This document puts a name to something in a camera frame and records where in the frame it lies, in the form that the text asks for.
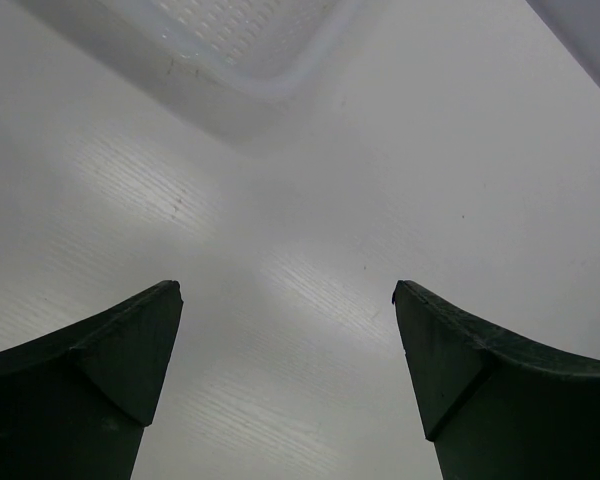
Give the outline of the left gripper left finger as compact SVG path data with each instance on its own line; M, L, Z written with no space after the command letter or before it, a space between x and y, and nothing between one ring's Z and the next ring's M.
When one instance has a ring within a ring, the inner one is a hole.
M128 479L180 324L166 280L0 351L0 479Z

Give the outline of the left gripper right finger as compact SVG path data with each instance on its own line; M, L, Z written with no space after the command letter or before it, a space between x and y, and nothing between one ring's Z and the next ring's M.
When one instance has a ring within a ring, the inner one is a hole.
M400 281L392 302L446 479L600 479L600 360L530 340Z

